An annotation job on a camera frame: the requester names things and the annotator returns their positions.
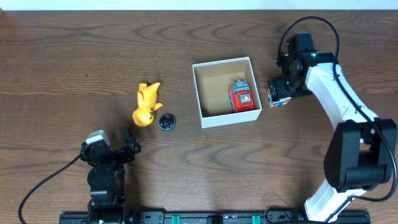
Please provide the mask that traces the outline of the colourful puzzle cube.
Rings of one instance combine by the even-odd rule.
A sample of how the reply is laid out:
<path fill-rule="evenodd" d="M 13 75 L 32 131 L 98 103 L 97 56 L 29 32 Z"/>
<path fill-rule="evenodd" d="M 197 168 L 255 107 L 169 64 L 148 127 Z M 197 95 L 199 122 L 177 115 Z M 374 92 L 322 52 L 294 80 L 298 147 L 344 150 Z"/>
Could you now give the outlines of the colourful puzzle cube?
<path fill-rule="evenodd" d="M 271 97 L 271 91 L 270 89 L 267 90 L 267 99 L 269 101 L 269 105 L 271 108 L 276 108 L 276 107 L 280 107 L 283 105 L 286 105 L 292 98 L 291 97 L 287 97 L 287 98 L 283 98 L 281 100 L 277 100 L 277 101 L 273 101 L 272 97 Z"/>

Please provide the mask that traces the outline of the yellow rubber toy animal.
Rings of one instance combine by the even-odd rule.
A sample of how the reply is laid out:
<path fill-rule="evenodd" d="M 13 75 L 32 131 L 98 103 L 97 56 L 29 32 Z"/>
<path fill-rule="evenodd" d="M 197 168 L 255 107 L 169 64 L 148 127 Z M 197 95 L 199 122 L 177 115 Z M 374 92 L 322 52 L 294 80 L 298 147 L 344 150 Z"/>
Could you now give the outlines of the yellow rubber toy animal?
<path fill-rule="evenodd" d="M 148 85 L 140 83 L 137 92 L 137 109 L 132 113 L 134 123 L 140 127 L 150 125 L 154 121 L 154 113 L 163 107 L 161 102 L 157 101 L 157 91 L 160 82 Z"/>

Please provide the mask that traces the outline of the black round cap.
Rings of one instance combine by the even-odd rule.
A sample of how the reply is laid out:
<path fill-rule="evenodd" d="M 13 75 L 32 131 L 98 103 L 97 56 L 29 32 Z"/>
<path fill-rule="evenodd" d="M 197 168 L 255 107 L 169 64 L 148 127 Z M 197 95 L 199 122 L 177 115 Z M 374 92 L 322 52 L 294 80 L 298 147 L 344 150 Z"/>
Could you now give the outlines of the black round cap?
<path fill-rule="evenodd" d="M 171 131 L 176 124 L 176 119 L 173 114 L 165 114 L 159 119 L 159 126 L 164 131 Z"/>

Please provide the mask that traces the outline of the red toy fire truck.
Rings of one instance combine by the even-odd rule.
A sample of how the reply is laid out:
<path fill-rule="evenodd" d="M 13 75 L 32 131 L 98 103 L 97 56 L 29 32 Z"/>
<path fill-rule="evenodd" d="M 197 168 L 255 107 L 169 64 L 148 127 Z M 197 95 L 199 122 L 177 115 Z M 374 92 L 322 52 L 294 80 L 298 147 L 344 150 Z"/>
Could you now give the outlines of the red toy fire truck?
<path fill-rule="evenodd" d="M 234 113 L 254 109 L 254 100 L 247 80 L 233 81 L 229 86 L 228 95 Z"/>

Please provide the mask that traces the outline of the white cardboard box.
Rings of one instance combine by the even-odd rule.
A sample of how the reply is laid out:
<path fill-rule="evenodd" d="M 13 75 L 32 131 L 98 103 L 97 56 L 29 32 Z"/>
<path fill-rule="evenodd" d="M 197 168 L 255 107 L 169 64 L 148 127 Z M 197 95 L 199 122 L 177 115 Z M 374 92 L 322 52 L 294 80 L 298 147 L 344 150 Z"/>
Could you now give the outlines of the white cardboard box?
<path fill-rule="evenodd" d="M 192 65 L 192 71 L 203 129 L 258 119 L 262 105 L 249 57 L 198 63 Z M 238 80 L 248 82 L 254 101 L 252 110 L 232 109 L 228 91 L 232 82 Z"/>

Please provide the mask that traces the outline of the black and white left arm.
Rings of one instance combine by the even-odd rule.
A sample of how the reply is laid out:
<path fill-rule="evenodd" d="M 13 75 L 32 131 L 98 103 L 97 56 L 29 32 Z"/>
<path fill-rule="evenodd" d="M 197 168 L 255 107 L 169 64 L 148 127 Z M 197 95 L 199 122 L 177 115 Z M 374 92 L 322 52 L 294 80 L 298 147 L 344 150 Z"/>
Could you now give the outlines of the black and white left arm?
<path fill-rule="evenodd" d="M 141 146 L 127 124 L 124 125 L 123 142 L 125 146 L 113 151 L 109 137 L 99 130 L 89 134 L 81 144 L 81 160 L 92 166 L 87 177 L 91 196 L 87 223 L 138 222 L 136 213 L 125 203 L 124 165 L 135 159 Z"/>

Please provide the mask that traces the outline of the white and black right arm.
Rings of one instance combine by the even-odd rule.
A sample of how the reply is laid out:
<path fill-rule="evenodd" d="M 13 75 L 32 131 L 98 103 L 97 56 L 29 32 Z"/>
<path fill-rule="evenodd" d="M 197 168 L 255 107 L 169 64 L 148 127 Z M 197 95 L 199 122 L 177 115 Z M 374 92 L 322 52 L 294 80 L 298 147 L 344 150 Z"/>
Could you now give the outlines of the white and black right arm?
<path fill-rule="evenodd" d="M 313 94 L 334 133 L 323 161 L 325 180 L 291 223 L 336 223 L 353 200 L 384 202 L 397 188 L 397 125 L 357 96 L 331 52 L 279 52 L 282 76 L 269 80 L 270 104 Z"/>

